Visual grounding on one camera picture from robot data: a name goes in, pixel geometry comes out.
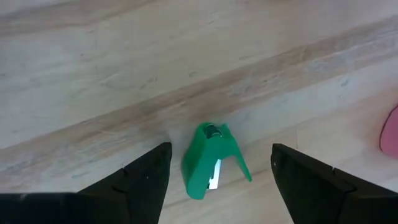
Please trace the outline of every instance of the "wooden table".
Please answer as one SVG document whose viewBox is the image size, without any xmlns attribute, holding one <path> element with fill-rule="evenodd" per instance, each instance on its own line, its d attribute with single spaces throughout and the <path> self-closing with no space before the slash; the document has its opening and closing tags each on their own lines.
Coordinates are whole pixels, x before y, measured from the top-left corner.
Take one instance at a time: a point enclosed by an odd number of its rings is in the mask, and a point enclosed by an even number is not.
<svg viewBox="0 0 398 224">
<path fill-rule="evenodd" d="M 4 0 L 0 190 L 74 192 L 164 141 L 160 223 L 291 223 L 274 142 L 398 190 L 378 151 L 398 102 L 396 14 L 393 0 Z M 254 181 L 227 159 L 196 201 L 180 162 L 204 121 L 229 124 Z"/>
</svg>

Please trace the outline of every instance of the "wood grain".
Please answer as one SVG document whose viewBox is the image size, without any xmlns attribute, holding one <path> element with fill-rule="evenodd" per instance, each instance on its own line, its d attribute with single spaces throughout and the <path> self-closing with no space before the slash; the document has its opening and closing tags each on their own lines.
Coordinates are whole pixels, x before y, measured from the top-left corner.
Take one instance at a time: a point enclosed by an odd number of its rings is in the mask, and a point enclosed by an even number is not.
<svg viewBox="0 0 398 224">
<path fill-rule="evenodd" d="M 163 141 L 161 223 L 291 223 L 275 142 L 398 190 L 377 146 L 398 101 L 394 1 L 1 4 L 2 192 L 74 192 Z M 227 159 L 220 189 L 194 201 L 180 162 L 204 121 L 229 124 L 254 182 Z"/>
<path fill-rule="evenodd" d="M 0 123 L 7 127 L 0 148 L 368 26 L 397 14 L 395 5 L 89 0 L 23 7 L 0 16 Z"/>
</svg>

